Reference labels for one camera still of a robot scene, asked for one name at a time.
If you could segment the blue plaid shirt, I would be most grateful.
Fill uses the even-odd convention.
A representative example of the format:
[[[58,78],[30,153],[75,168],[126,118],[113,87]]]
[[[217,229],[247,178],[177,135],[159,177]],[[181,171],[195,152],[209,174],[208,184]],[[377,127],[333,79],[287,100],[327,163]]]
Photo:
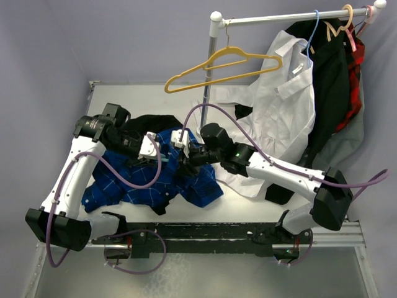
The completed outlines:
[[[126,202],[147,205],[158,215],[165,213],[169,201],[180,194],[187,202],[206,207],[223,195],[210,165],[199,168],[193,177],[178,176],[177,157],[180,150],[171,146],[171,129],[157,134],[161,154],[168,159],[156,182],[149,188],[136,189],[121,182],[102,162],[98,162],[92,176],[94,182],[86,188],[81,204],[87,213],[107,205]]]

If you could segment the teal plastic hanger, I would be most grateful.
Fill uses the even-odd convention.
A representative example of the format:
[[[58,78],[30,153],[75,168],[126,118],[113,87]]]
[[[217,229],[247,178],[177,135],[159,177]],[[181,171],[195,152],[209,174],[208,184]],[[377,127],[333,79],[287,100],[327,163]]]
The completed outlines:
[[[163,163],[168,163],[171,158],[172,155],[170,153],[161,153],[161,160]]]

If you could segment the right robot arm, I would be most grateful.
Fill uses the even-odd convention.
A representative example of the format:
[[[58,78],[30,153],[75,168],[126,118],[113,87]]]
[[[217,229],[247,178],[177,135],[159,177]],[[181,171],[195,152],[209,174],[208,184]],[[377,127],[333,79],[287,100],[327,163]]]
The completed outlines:
[[[281,215],[275,229],[281,242],[290,243],[299,233],[315,227],[341,229],[353,195],[339,170],[330,168],[323,172],[278,160],[261,153],[254,145],[232,141],[216,123],[205,125],[200,134],[203,142],[197,145],[182,129],[171,134],[171,143],[182,151],[181,163],[186,168],[219,164],[236,178],[258,179],[307,200],[305,205]]]

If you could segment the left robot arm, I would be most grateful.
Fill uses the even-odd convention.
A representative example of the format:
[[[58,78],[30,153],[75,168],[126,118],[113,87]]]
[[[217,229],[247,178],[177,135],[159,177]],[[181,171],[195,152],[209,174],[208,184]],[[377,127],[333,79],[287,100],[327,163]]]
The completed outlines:
[[[98,162],[106,151],[131,159],[161,162],[156,134],[134,139],[121,127],[130,116],[118,104],[108,103],[101,114],[83,116],[77,122],[65,165],[47,198],[38,209],[29,209],[25,221],[46,246],[81,251],[90,240],[106,236],[113,243],[127,238],[127,227],[119,215],[101,214],[93,219],[79,217],[81,199]]]

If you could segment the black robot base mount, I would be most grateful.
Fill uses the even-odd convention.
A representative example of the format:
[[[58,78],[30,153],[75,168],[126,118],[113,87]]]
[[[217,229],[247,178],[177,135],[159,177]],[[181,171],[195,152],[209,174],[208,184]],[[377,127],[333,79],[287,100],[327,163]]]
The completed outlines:
[[[133,235],[91,241],[106,248],[131,249],[132,258],[148,258],[151,253],[169,254],[249,254],[259,257],[298,256],[297,246],[310,244],[309,230],[297,236],[281,232],[275,223],[133,223],[122,232]]]

